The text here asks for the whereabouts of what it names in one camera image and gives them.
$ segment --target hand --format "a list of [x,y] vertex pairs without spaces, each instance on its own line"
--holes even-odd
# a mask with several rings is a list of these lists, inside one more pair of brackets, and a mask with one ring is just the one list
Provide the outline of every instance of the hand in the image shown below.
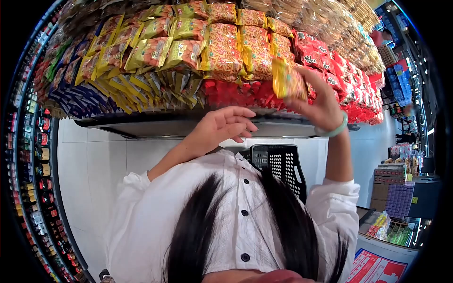
[[306,116],[315,126],[327,132],[338,128],[343,122],[343,115],[333,94],[333,89],[313,71],[300,68],[297,71],[314,87],[317,96],[312,105],[298,99],[285,100],[286,105]]
[[249,131],[258,130],[248,119],[255,115],[252,110],[239,106],[208,112],[182,144],[199,157],[214,150],[219,143],[227,139],[243,143],[239,136],[251,138],[252,134]]

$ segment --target shopper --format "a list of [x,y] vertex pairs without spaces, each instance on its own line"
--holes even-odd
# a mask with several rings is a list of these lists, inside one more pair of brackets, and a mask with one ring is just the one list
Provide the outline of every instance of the shopper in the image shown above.
[[105,235],[107,269],[117,283],[346,281],[360,189],[347,116],[330,86],[308,70],[300,73],[318,97],[313,105],[287,103],[334,136],[326,178],[311,188],[306,205],[269,169],[258,171],[240,154],[206,155],[257,130],[247,108],[209,112],[156,166],[120,185]]
[[381,46],[384,43],[384,40],[392,40],[392,33],[388,29],[383,29],[382,31],[375,30],[370,34],[370,37],[373,40],[374,45]]
[[415,144],[417,141],[417,138],[420,137],[419,133],[416,134],[397,134],[396,135],[396,143],[397,144]]

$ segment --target green bracelet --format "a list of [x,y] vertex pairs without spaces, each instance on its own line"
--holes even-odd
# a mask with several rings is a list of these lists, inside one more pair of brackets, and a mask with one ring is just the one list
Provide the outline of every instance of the green bracelet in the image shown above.
[[341,125],[336,128],[335,130],[331,131],[331,132],[325,132],[323,130],[320,130],[318,127],[314,127],[314,132],[316,133],[316,135],[320,136],[320,137],[334,137],[338,134],[340,134],[344,127],[346,127],[347,125],[347,113],[342,111],[342,114],[343,114],[343,122],[341,123]]

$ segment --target red sign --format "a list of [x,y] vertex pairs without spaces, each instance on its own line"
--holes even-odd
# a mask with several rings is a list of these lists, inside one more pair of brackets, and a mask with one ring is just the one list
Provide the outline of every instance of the red sign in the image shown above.
[[346,283],[396,283],[406,268],[405,263],[360,249],[356,253],[352,271]]

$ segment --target supermarket aisle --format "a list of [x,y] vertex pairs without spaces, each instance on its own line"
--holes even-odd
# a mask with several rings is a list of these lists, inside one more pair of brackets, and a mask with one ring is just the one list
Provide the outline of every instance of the supermarket aisle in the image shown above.
[[[394,130],[391,133],[389,129],[391,125],[394,128],[394,123],[388,117],[381,125],[364,125],[358,132],[351,134],[355,178],[362,186],[360,206],[369,204],[372,189],[369,183],[373,169],[386,157],[390,141],[393,140],[394,143]],[[143,173],[152,168],[179,142],[180,140],[126,141],[116,134],[81,128],[73,120],[60,121],[58,174],[61,195],[75,240],[93,278],[97,278],[105,268],[103,230],[110,212],[115,209],[118,182],[130,172]],[[297,145],[307,187],[322,182],[327,139],[247,139],[244,144],[229,140],[221,145],[245,148],[265,143]]]

